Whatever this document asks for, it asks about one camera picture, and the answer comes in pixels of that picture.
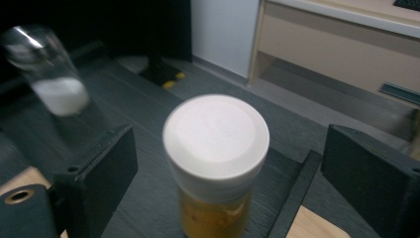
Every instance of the white powder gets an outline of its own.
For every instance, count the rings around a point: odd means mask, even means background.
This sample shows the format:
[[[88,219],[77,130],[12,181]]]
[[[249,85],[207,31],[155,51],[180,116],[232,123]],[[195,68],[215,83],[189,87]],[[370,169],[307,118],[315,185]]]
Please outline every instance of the white powder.
[[[89,103],[83,84],[72,77],[40,80],[31,86],[47,109],[57,116],[78,113]]]

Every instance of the round hole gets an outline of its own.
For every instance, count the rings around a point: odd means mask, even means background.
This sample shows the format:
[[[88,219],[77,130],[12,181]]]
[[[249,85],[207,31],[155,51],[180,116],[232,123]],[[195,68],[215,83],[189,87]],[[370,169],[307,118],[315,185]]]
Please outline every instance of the round hole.
[[[22,201],[29,199],[34,193],[35,192],[32,189],[19,190],[7,196],[4,201],[6,204],[21,203]]]
[[[74,172],[78,171],[78,167],[77,166],[70,167],[70,168],[67,169],[67,171],[70,172],[70,173],[74,173]]]

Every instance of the light wood surface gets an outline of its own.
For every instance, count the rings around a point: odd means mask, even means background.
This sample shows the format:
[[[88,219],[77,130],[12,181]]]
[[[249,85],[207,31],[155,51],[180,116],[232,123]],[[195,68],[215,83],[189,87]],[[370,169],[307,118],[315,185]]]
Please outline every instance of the light wood surface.
[[[5,192],[34,183],[50,187],[51,184],[35,168],[27,168],[16,177],[0,186],[0,195]],[[345,231],[334,224],[315,214],[304,206],[300,206],[293,224],[287,234],[287,238],[347,238],[350,237]],[[61,238],[67,238],[67,234],[61,234]]]

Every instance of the glass cup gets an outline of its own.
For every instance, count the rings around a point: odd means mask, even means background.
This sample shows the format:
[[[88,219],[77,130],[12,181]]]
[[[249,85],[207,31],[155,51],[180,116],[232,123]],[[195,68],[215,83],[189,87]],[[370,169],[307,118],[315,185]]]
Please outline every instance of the glass cup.
[[[1,38],[6,58],[56,116],[76,114],[89,103],[87,91],[54,32],[41,25],[17,26]]]
[[[163,144],[179,186],[185,235],[240,237],[269,144],[260,113],[231,96],[195,97],[169,115]]]

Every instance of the glass with white contents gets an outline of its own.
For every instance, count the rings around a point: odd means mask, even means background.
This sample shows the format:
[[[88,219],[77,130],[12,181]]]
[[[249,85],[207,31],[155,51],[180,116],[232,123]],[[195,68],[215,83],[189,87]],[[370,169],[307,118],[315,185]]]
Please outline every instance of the glass with white contents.
[[[54,32],[41,25],[14,27],[2,35],[6,58],[56,116],[79,113],[89,104],[67,51]]]
[[[163,144],[179,187],[185,235],[240,237],[269,145],[260,113],[231,96],[198,96],[169,115]]]

